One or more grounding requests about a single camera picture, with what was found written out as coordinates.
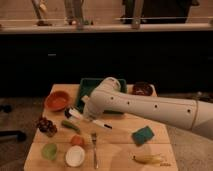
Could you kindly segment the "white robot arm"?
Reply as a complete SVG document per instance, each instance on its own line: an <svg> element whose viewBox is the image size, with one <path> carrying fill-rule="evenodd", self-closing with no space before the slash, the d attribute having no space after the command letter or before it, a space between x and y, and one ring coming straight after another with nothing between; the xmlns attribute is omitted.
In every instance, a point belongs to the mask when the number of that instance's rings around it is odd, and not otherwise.
<svg viewBox="0 0 213 171"><path fill-rule="evenodd" d="M131 95L122 93L120 88L116 78L103 79L85 103L83 116L95 120L105 111L129 113L213 140L213 103Z"/></svg>

